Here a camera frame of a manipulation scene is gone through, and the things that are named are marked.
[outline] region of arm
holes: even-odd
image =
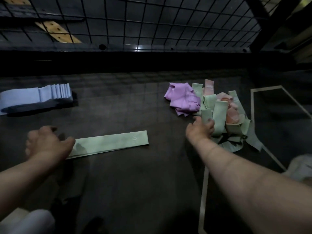
[[[234,210],[255,233],[311,233],[312,189],[230,153],[199,117],[186,135]]]
[[[60,141],[54,127],[30,131],[26,141],[28,161],[0,173],[0,220],[18,207],[56,166],[70,154],[75,140]]]

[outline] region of person's right hand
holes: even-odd
[[[214,120],[209,120],[205,125],[201,117],[194,117],[195,122],[193,124],[188,124],[186,127],[186,138],[189,142],[195,146],[200,140],[204,138],[211,138],[211,134],[214,132]]]
[[[28,132],[25,153],[29,160],[43,162],[49,168],[54,168],[68,157],[75,139],[68,137],[60,141],[53,133],[56,129],[54,126],[43,126]]]

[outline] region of wire mesh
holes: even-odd
[[[260,31],[245,0],[29,0],[53,10],[58,23],[83,43],[248,47]],[[269,13],[280,0],[259,0]],[[67,7],[80,12],[71,13]],[[43,22],[37,13],[38,22]],[[83,17],[72,22],[68,17]],[[53,42],[33,22],[0,27],[0,41]]]

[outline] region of gray floor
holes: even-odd
[[[64,15],[84,16],[80,0],[58,1],[64,8]],[[60,13],[55,0],[32,2],[36,8]],[[214,47],[218,44],[222,49],[225,45],[247,47],[260,30],[244,0],[184,0],[183,3],[182,0],[147,0],[144,15],[145,0],[128,0],[127,5],[124,0],[106,0],[106,8],[104,0],[83,2],[85,14],[89,17],[87,21],[67,24],[69,31],[83,43],[92,41],[96,45],[110,43],[199,47]],[[62,21],[58,22],[67,28]],[[51,42],[49,35],[32,21],[15,26],[2,23],[0,31],[12,43],[30,44],[31,40],[37,44]],[[0,35],[0,41],[6,40]]]
[[[184,130],[192,118],[178,117],[163,95],[169,82],[204,83],[209,78],[215,81],[216,93],[236,90],[250,116],[250,89],[265,84],[254,77],[253,72],[237,69],[0,78],[0,91],[68,82],[79,104],[27,116],[0,117],[0,169],[24,160],[27,132],[42,125],[56,125],[59,133],[76,138],[147,130],[148,146],[66,162],[65,167],[70,163],[73,166],[73,175],[57,183],[58,197],[66,199],[82,193],[75,207],[77,216],[68,217],[75,222],[70,233],[80,233],[95,216],[104,218],[110,233],[196,233],[203,164],[185,141]],[[256,133],[287,166],[292,157],[310,152],[308,142],[302,141],[311,137],[311,130],[299,130],[310,122],[301,121],[305,120],[302,113],[278,93],[255,96]],[[276,103],[281,110],[276,110]],[[288,109],[288,105],[296,116],[285,119],[284,108]],[[282,172],[264,151],[257,153],[245,145],[237,154]],[[213,182],[208,183],[208,190],[205,229],[216,232],[218,221],[228,218],[233,226],[223,228],[248,232],[238,217],[233,218]],[[51,189],[41,188],[41,195],[30,198],[25,206],[34,209],[50,205],[47,193],[51,194]]]

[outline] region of black metal grid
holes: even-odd
[[[38,0],[29,1],[35,11],[45,7],[42,3],[37,6]],[[81,15],[64,13],[62,7],[66,0],[54,1],[58,15],[64,20],[60,24],[83,43],[97,45],[249,47],[260,31],[258,20],[263,20],[261,16],[252,15],[245,0],[100,0],[102,10],[97,13],[92,12],[90,6],[86,8],[87,0],[79,0],[77,8]],[[264,7],[274,3],[273,0],[259,1]],[[71,23],[66,17],[84,17],[85,20]],[[38,36],[45,36],[44,41],[56,41],[39,28],[0,29],[5,41],[14,41],[8,33],[18,32],[24,33],[31,42],[37,41]]]

